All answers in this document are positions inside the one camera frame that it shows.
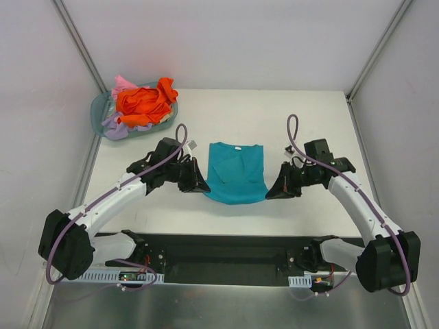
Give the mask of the teal t shirt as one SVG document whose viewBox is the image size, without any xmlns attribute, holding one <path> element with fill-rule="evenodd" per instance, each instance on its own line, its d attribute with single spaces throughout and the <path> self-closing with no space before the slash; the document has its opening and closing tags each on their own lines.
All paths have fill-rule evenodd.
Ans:
<svg viewBox="0 0 439 329">
<path fill-rule="evenodd" d="M 263 146 L 211 143 L 206 183 L 210 191 L 204 195 L 215 202 L 239 205 L 264 201 L 268 188 Z"/>
</svg>

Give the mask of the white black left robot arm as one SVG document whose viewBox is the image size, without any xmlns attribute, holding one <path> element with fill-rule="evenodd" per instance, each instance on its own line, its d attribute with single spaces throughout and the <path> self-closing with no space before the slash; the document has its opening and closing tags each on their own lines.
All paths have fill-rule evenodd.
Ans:
<svg viewBox="0 0 439 329">
<path fill-rule="evenodd" d="M 100 236 L 98 233 L 122 210 L 149 195 L 165 182 L 175 183 L 183 193 L 208 193 L 191 156 L 152 164 L 133 162 L 113 187 L 89 204 L 61 212 L 52 211 L 45 220 L 38 254 L 47 262 L 46 271 L 56 269 L 62 278 L 75 280 L 92 265 L 122 259 L 129 266 L 145 266 L 146 242 L 131 230 Z"/>
</svg>

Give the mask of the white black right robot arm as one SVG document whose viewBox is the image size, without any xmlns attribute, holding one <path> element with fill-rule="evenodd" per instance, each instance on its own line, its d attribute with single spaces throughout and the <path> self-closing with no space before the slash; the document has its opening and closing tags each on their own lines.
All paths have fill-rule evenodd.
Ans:
<svg viewBox="0 0 439 329">
<path fill-rule="evenodd" d="M 302 188 L 314 185 L 322 185 L 341 203 L 364 245 L 359 247 L 334 235 L 318 237 L 299 253 L 298 266 L 317 272 L 339 265 L 355 273 L 368 292 L 401 285 L 409 288 L 418 276 L 420 239 L 415 232 L 403 231 L 365 194 L 347 158 L 302 167 L 284 162 L 265 197 L 300 197 Z"/>
</svg>

